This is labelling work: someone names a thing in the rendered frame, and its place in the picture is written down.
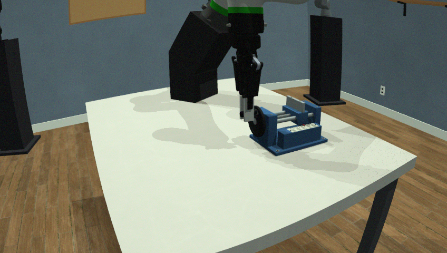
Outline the blue bench vise with black handwheel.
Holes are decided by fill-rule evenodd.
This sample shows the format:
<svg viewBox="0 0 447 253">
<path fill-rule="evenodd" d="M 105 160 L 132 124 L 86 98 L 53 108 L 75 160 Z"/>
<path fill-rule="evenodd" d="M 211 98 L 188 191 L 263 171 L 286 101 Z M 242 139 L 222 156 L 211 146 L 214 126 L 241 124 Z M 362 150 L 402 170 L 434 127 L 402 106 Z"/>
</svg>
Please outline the blue bench vise with black handwheel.
<svg viewBox="0 0 447 253">
<path fill-rule="evenodd" d="M 325 143 L 328 139 L 321 136 L 321 109 L 289 95 L 279 112 L 254 105 L 254 121 L 248 122 L 252 132 L 249 137 L 275 156 Z M 278 123 L 288 121 L 297 125 L 277 129 Z"/>
</svg>

